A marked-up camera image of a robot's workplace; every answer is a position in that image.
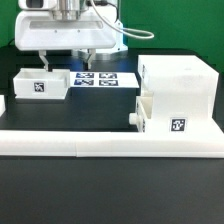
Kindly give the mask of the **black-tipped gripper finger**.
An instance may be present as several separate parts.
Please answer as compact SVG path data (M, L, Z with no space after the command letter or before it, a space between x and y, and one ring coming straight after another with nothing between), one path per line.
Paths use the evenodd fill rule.
M49 64L49 61L47 59L47 51L46 50L39 50L38 51L38 54L39 54L39 58L40 60L43 62L44 64L44 69L47 71L47 72L51 72L52 71L52 68Z

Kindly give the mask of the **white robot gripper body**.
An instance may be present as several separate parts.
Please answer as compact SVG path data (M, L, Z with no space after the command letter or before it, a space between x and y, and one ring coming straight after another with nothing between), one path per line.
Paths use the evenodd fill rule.
M22 51L73 50L81 36L77 22L85 0L18 0L15 45Z

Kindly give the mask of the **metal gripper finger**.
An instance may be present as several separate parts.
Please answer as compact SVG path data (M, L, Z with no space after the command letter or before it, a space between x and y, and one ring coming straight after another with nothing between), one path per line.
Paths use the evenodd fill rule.
M96 49L88 49L87 50L88 52L88 57L87 57L87 69L90 70L91 67L92 67L92 61L94 60L95 58L95 55L96 55Z

